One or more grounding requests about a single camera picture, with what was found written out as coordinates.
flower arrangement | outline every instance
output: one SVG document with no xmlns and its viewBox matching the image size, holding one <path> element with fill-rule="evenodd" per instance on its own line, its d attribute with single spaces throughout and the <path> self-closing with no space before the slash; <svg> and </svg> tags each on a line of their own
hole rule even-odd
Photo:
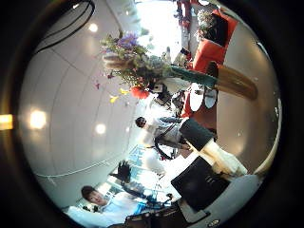
<svg viewBox="0 0 304 228">
<path fill-rule="evenodd" d="M 216 19 L 212 12 L 206 10 L 199 10 L 198 12 L 198 22 L 199 26 L 194 34 L 197 38 L 197 41 L 201 41 L 207 35 L 210 28 L 212 28 L 216 24 Z"/>
<path fill-rule="evenodd" d="M 123 83 L 129 85 L 134 97 L 146 98 L 151 86 L 164 78 L 181 78 L 199 84 L 214 81 L 208 75 L 190 72 L 166 63 L 161 57 L 148 55 L 148 49 L 139 44 L 138 38 L 134 33 L 120 32 L 119 38 L 106 35 L 101 41 L 104 67 L 110 70 L 110 78 L 121 77 Z"/>
<path fill-rule="evenodd" d="M 119 76 L 124 84 L 134 87 L 132 93 L 136 97 L 145 98 L 144 92 L 151 82 L 156 82 L 162 77 L 166 64 L 160 57 L 148 56 L 148 49 L 139 45 L 138 36 L 127 33 L 120 38 L 107 35 L 102 41 L 104 67 L 110 70 L 109 75 Z"/>
</svg>

person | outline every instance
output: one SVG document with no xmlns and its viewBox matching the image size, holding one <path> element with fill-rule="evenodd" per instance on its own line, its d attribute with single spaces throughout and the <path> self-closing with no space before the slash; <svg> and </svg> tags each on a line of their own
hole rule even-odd
<svg viewBox="0 0 304 228">
<path fill-rule="evenodd" d="M 82 187 L 81 193 L 85 200 L 98 206 L 97 212 L 103 215 L 103 227 L 124 223 L 126 217 L 138 215 L 144 208 L 143 204 L 126 192 L 120 192 L 112 199 L 106 199 L 94 187 L 86 185 Z"/>
<path fill-rule="evenodd" d="M 179 149 L 177 156 L 181 154 L 187 157 L 190 153 L 190 146 L 179 132 L 182 118 L 160 117 L 147 120 L 145 117 L 138 117 L 135 120 L 137 127 L 144 129 L 152 140 L 157 139 L 158 144 Z"/>
</svg>

round table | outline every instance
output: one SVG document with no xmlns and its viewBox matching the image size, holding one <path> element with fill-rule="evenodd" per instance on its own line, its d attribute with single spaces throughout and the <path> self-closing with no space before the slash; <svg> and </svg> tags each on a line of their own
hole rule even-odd
<svg viewBox="0 0 304 228">
<path fill-rule="evenodd" d="M 215 89 L 196 83 L 191 84 L 190 107 L 192 111 L 198 111 L 202 102 L 204 102 L 206 108 L 211 108 L 215 105 L 217 99 L 218 92 Z"/>
<path fill-rule="evenodd" d="M 191 84 L 190 107 L 192 111 L 198 111 L 203 100 L 204 86 L 196 83 Z"/>
</svg>

recessed light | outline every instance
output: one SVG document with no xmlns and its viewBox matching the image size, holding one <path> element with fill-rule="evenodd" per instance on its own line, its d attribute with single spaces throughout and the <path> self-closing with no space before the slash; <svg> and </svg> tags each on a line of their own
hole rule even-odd
<svg viewBox="0 0 304 228">
<path fill-rule="evenodd" d="M 105 133 L 105 125 L 104 124 L 97 124 L 96 127 L 95 127 L 95 130 L 97 132 L 97 134 L 104 134 Z"/>
<path fill-rule="evenodd" d="M 0 130 L 12 129 L 12 115 L 0 115 Z"/>
<path fill-rule="evenodd" d="M 47 123 L 46 113 L 35 110 L 30 114 L 29 125 L 33 129 L 42 129 Z"/>
<path fill-rule="evenodd" d="M 96 32 L 98 30 L 98 26 L 94 23 L 90 24 L 88 29 L 92 32 Z"/>
</svg>

white shirt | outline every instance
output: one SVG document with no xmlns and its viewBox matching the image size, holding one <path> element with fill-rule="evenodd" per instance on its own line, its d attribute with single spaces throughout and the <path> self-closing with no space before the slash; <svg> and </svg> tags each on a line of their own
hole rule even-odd
<svg viewBox="0 0 304 228">
<path fill-rule="evenodd" d="M 137 209 L 138 202 L 126 192 L 115 195 L 107 205 L 100 208 L 103 217 L 103 226 L 107 227 L 116 223 L 124 223 L 126 217 L 131 216 Z"/>
</svg>

